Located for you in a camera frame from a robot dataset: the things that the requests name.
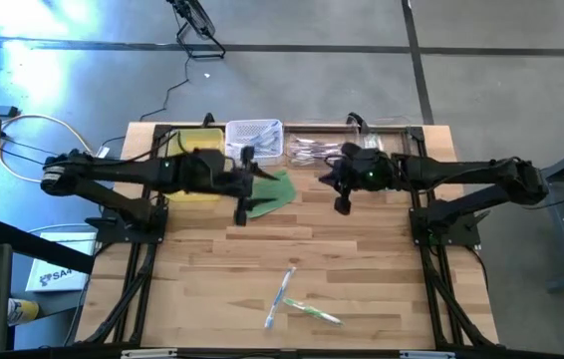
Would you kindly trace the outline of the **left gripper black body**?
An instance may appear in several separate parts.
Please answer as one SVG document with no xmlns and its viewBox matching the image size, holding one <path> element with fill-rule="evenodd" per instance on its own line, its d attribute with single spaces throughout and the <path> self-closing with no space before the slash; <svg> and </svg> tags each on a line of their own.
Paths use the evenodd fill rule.
<svg viewBox="0 0 564 359">
<path fill-rule="evenodd" d="M 184 155 L 182 160 L 182 189 L 186 192 L 199 192 L 230 196 L 237 199 L 234 223 L 244 226 L 250 204 L 254 182 L 254 149 L 241 150 L 241 167 L 225 168 L 227 157 L 216 149 L 196 149 Z"/>
</svg>

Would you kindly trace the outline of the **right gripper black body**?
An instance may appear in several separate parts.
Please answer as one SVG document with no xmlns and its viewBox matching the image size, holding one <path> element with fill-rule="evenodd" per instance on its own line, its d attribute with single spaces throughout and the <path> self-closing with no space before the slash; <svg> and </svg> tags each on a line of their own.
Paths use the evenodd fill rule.
<svg viewBox="0 0 564 359">
<path fill-rule="evenodd" d="M 352 191 L 405 188 L 397 164 L 386 153 L 375 148 L 361 148 L 354 143 L 344 143 L 341 153 L 334 161 L 334 189 L 339 194 L 334 208 L 339 214 L 350 213 Z"/>
</svg>

